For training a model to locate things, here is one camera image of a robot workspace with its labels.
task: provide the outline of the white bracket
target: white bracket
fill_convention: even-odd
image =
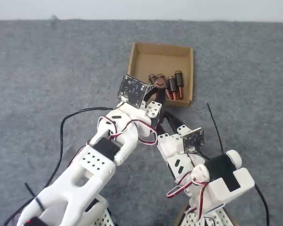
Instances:
[[[189,127],[187,127],[186,125],[182,125],[181,127],[177,128],[177,132],[178,132],[179,135],[184,136],[188,133],[191,133],[192,130]]]
[[[161,109],[161,104],[155,101],[152,101],[146,107],[147,116],[151,119],[155,119],[157,115],[159,114],[160,109]]]

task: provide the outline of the black cable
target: black cable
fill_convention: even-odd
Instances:
[[[63,140],[63,127],[64,127],[64,123],[66,122],[67,119],[71,118],[72,116],[75,116],[79,113],[82,113],[82,112],[89,112],[89,111],[108,111],[108,110],[113,110],[112,107],[90,107],[90,108],[84,108],[80,111],[77,111],[77,112],[74,112],[72,114],[69,114],[67,115],[65,118],[63,118],[62,122],[61,122],[61,126],[60,126],[60,159],[53,171],[53,173],[51,174],[49,180],[47,181],[46,185],[44,186],[44,188],[48,187],[52,181],[52,179],[54,178],[54,176],[56,175],[59,167],[60,167],[60,164],[62,162],[62,157],[63,157],[63,143],[64,143],[64,140]]]
[[[27,188],[28,192],[32,195],[32,197],[36,200],[36,202],[38,203],[40,209],[44,212],[45,208],[43,206],[43,204],[41,203],[40,199],[33,193],[32,189],[30,188],[30,186],[25,182],[24,183],[25,187]]]
[[[220,147],[221,147],[221,153],[224,154],[223,146],[222,146],[222,142],[221,142],[221,137],[220,137],[220,134],[219,134],[219,131],[218,131],[216,122],[215,122],[215,120],[214,120],[214,117],[213,117],[213,114],[212,114],[212,111],[211,111],[211,108],[209,107],[209,105],[208,105],[208,110],[209,110],[209,112],[210,112],[210,114],[211,114],[211,118],[212,118],[213,123],[214,123],[214,125],[215,125],[215,129],[216,129],[216,132],[217,132],[217,135],[218,135],[218,139],[219,139],[219,143],[220,143]]]
[[[67,115],[65,118],[63,118],[62,122],[61,122],[61,126],[60,126],[60,158],[59,158],[59,161],[53,171],[53,173],[51,174],[49,180],[47,181],[46,185],[44,186],[44,188],[48,187],[52,181],[52,179],[54,178],[54,176],[56,175],[59,167],[60,167],[60,164],[62,162],[62,157],[63,157],[63,128],[64,128],[64,124],[65,124],[65,121],[69,118],[71,118],[72,116],[75,116],[79,113],[83,113],[83,112],[89,112],[89,111],[109,111],[109,110],[113,110],[114,108],[112,107],[89,107],[89,108],[84,108],[84,109],[81,109],[80,111],[77,111],[77,112],[74,112],[72,114],[69,114]],[[3,226],[7,226],[8,223],[18,214],[20,213],[24,208],[25,206],[27,206],[31,201],[33,200],[30,199],[28,200],[27,202],[25,202],[19,209],[17,209],[12,215],[9,216],[9,218],[7,218],[7,220],[4,222],[4,225]]]
[[[31,198],[30,200],[28,200],[26,203],[24,203],[19,209],[17,209],[12,215],[9,216],[9,218],[6,219],[6,221],[4,222],[3,226],[8,226],[8,223],[17,215],[19,214],[25,206],[27,206],[31,201],[33,200],[33,198]]]
[[[211,158],[207,157],[204,153],[202,153],[202,151],[200,150],[200,148],[197,148],[196,150],[203,158],[210,160]]]
[[[269,209],[268,209],[268,204],[267,204],[267,202],[265,200],[265,197],[262,194],[262,192],[261,192],[261,190],[260,190],[260,188],[258,187],[257,184],[255,184],[255,189],[258,192],[258,194],[260,195],[260,198],[261,198],[261,200],[262,200],[262,202],[264,204],[264,208],[265,208],[265,212],[266,212],[266,226],[269,226]]]

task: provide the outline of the brown box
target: brown box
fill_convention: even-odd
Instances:
[[[167,100],[166,106],[188,107],[193,96],[193,49],[174,45],[132,44],[128,74],[149,84],[150,74],[163,74],[166,79],[174,72],[183,72],[183,99]]]

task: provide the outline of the carpet floor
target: carpet floor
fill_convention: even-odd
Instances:
[[[194,96],[171,108],[204,127],[202,151],[240,152],[261,188],[271,225],[283,226],[283,24],[167,21],[0,21],[0,225],[44,186],[59,157],[59,124],[76,110],[114,106],[133,41],[194,48]],[[105,112],[65,125],[63,172]],[[170,226],[188,198],[155,147],[138,145],[102,191],[120,226]],[[255,189],[227,205],[241,226],[265,225]]]

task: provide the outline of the robotic arm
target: robotic arm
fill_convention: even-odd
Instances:
[[[146,105],[154,89],[156,99]],[[172,114],[164,112],[164,85],[158,84],[154,89],[152,87],[144,96],[139,108],[127,103],[125,96],[114,110],[101,116],[96,135],[61,176],[27,205],[17,226],[29,225],[34,217],[48,226],[95,225],[99,216],[109,215],[108,202],[99,195],[100,191],[138,142],[157,145],[177,183],[167,197],[184,191],[190,198],[191,209],[187,214],[194,211],[197,220],[204,219],[201,217],[209,216],[254,186],[247,169],[241,168],[241,158],[236,151],[230,150],[208,161],[196,155],[204,142],[203,129],[191,130]],[[162,116],[166,117],[174,134],[163,130]],[[144,140],[152,134],[154,140]],[[78,182],[82,178],[85,183],[80,185]],[[42,203],[45,211],[36,200]]]

